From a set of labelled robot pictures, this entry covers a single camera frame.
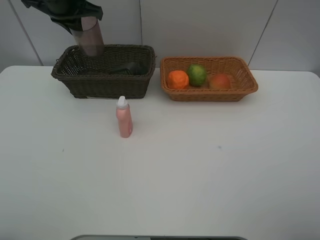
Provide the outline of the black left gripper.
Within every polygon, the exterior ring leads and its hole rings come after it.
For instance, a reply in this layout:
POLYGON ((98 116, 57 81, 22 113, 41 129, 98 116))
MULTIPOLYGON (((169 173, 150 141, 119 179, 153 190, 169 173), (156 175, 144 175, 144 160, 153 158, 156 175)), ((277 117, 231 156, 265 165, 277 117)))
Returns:
POLYGON ((33 7, 50 16, 50 20, 70 34, 82 32, 82 18, 96 17, 101 20, 103 10, 87 0, 22 0, 26 8, 33 7))

